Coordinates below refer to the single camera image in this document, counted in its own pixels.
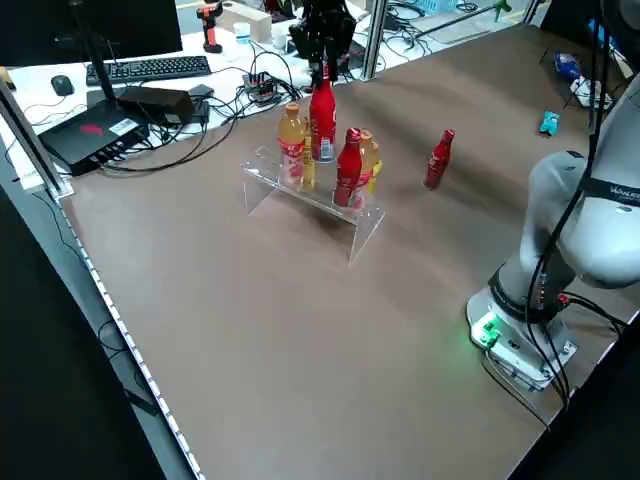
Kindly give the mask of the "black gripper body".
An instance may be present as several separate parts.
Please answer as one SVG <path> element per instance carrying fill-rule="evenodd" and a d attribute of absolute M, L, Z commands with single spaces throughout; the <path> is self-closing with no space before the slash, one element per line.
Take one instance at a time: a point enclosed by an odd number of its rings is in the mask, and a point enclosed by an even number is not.
<path fill-rule="evenodd" d="M 299 56 L 310 63 L 339 59 L 351 46 L 356 20 L 345 1 L 304 1 L 301 20 L 289 27 Z"/>

